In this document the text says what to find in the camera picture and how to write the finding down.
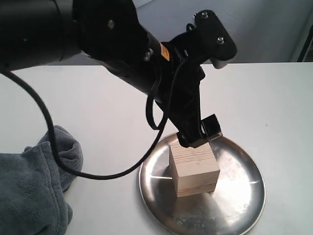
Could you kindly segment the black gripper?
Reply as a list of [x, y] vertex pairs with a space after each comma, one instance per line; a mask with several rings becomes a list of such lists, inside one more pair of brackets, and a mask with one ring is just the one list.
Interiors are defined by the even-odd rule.
[[152, 36], [109, 41], [107, 69], [147, 95], [146, 119], [154, 130], [169, 119], [184, 148], [198, 148], [223, 135], [215, 114], [201, 119], [199, 84], [204, 77], [191, 64], [188, 42], [176, 36], [159, 42]]

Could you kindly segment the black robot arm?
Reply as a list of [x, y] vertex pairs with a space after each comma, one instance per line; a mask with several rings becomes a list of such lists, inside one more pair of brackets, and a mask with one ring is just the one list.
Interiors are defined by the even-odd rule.
[[196, 148], [221, 134], [215, 115], [201, 118], [201, 64], [214, 55], [212, 34], [222, 25], [213, 11], [168, 42], [139, 22], [131, 0], [3, 0], [0, 66], [15, 71], [85, 53], [146, 94], [178, 129], [182, 146]]

